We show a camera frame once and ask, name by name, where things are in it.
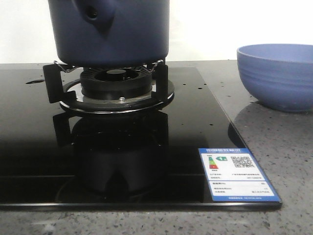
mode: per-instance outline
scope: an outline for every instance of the speckled countertop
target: speckled countertop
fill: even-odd
[[[283,200],[268,212],[0,211],[2,235],[311,235],[313,112],[290,114],[258,104],[240,82],[236,61],[168,62],[197,67]],[[1,65],[38,68],[42,65]]]

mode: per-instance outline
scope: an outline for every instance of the qr code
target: qr code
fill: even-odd
[[[254,167],[250,157],[231,157],[235,167]]]

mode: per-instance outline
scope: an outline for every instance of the ceramic bowl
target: ceramic bowl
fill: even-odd
[[[245,88],[264,105],[285,112],[313,108],[313,46],[261,44],[237,50]]]

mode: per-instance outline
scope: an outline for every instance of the white wall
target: white wall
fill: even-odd
[[[313,44],[311,0],[171,0],[168,61],[235,59],[258,43]],[[0,0],[0,63],[57,59],[46,0]]]

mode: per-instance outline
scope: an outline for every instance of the black glass cooktop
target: black glass cooktop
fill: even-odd
[[[0,70],[2,210],[280,207],[212,200],[199,148],[246,146],[195,68],[170,68],[175,98],[162,110],[109,117],[49,104],[41,79],[41,70]]]

